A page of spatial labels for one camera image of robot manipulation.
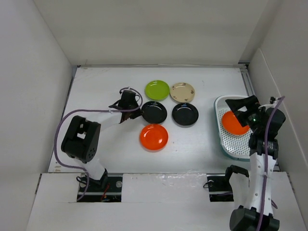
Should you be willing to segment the black plate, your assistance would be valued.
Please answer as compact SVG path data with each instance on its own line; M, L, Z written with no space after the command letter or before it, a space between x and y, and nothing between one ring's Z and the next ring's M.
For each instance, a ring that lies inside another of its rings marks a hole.
M181 126L191 126L199 118L197 108L190 103L179 103L172 110L173 120Z
M159 102L148 101L143 105L143 118L150 124L161 124L167 118L166 108Z

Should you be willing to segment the orange plate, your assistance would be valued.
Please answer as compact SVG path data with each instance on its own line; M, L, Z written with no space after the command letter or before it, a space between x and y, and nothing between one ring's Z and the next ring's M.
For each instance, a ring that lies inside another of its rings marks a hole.
M249 131L249 126L242 127L232 111L226 112L221 122L224 129L232 135L244 135Z
M159 151L167 145L169 135L163 126L149 124L141 130L139 139L143 148L150 151Z

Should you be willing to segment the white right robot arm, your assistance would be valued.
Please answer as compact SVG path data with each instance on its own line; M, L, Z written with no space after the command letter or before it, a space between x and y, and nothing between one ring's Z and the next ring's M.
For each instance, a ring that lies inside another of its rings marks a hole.
M276 139L286 121L279 110L283 97L271 97L270 103L261 105L255 95L242 99L226 99L241 126L249 126L252 134L250 170L233 166L222 178L225 188L232 190L238 207L232 211L229 228L232 231L277 231L279 220L274 218L271 199L271 182L279 145Z

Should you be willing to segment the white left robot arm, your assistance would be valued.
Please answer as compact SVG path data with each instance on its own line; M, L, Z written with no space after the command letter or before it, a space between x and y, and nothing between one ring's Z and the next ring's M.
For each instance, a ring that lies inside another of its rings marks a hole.
M123 88L119 93L120 99L108 110L79 109L72 112L61 143L61 151L80 163L78 169L85 171L91 186L97 191L106 188L108 178L108 172L97 154L100 133L141 116L141 94L132 88Z

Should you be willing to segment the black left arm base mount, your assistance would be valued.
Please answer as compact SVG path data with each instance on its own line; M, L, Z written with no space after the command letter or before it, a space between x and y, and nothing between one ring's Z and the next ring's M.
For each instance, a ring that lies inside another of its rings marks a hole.
M77 202L119 203L122 195L122 181L123 175L110 175L103 189L95 183L90 183L85 195Z

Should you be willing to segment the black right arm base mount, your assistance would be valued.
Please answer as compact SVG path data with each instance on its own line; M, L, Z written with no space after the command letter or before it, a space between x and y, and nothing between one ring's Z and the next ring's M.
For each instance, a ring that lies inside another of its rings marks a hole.
M207 175L203 188L208 190L210 202L234 201L231 186L223 175Z

